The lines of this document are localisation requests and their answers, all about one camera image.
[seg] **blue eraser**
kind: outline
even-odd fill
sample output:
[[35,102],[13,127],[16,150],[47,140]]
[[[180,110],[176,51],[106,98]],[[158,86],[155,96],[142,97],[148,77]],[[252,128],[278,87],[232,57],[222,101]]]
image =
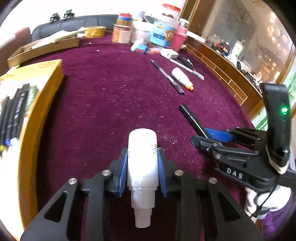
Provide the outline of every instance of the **blue eraser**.
[[144,54],[146,52],[146,50],[148,49],[148,47],[144,44],[140,44],[136,49],[135,52]]

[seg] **black sofa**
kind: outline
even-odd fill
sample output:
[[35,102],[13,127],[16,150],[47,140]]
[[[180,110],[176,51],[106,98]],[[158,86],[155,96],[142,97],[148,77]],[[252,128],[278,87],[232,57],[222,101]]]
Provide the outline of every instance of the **black sofa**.
[[88,15],[45,23],[33,30],[30,42],[48,37],[60,30],[75,31],[80,27],[105,26],[106,30],[113,30],[116,18],[117,15]]

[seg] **green led light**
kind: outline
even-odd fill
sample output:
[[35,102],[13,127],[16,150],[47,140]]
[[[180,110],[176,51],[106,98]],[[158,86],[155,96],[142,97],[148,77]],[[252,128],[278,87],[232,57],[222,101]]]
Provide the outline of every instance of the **green led light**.
[[281,111],[282,111],[283,113],[286,113],[286,112],[288,111],[288,108],[284,107],[284,108],[281,109]]

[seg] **plastic jar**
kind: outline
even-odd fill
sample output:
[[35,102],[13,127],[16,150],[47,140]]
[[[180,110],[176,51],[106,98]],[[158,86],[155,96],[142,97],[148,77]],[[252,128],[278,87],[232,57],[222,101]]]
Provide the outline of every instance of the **plastic jar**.
[[161,11],[162,11],[162,14],[161,14],[162,16],[167,16],[177,20],[179,18],[181,9],[176,6],[164,3]]
[[131,36],[131,43],[141,41],[142,44],[147,44],[150,39],[150,32],[154,25],[152,23],[133,21],[133,33]]
[[174,32],[178,26],[178,17],[181,9],[170,5],[163,4],[162,14],[154,22],[151,32],[150,42],[161,45],[163,47],[170,46],[170,42],[174,37]]

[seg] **metal screw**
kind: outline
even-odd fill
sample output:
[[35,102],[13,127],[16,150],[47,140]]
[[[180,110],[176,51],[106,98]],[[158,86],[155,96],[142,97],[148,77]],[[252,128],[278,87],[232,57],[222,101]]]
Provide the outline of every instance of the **metal screw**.
[[76,182],[77,182],[77,179],[76,179],[76,178],[70,178],[69,181],[68,181],[68,183],[69,183],[70,185],[73,185],[73,184],[75,184]]
[[209,182],[212,183],[212,184],[215,184],[215,183],[217,183],[217,179],[214,178],[214,177],[210,177]]
[[184,174],[184,172],[182,170],[175,170],[175,174],[177,176],[182,176]]
[[111,174],[110,170],[104,170],[102,171],[103,176],[109,176]]

